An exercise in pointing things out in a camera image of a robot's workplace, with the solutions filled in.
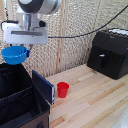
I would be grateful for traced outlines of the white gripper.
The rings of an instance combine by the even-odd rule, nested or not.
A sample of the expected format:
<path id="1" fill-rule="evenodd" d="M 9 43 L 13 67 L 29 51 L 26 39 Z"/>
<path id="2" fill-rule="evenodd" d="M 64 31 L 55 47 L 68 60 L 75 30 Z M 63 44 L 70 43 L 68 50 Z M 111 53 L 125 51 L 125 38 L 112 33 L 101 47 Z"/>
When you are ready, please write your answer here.
<path id="1" fill-rule="evenodd" d="M 33 45 L 46 44 L 48 42 L 48 32 L 45 28 L 34 28 L 33 30 L 23 30 L 18 24 L 3 22 L 3 40 L 6 44 L 32 44 L 29 45 L 29 54 Z"/>

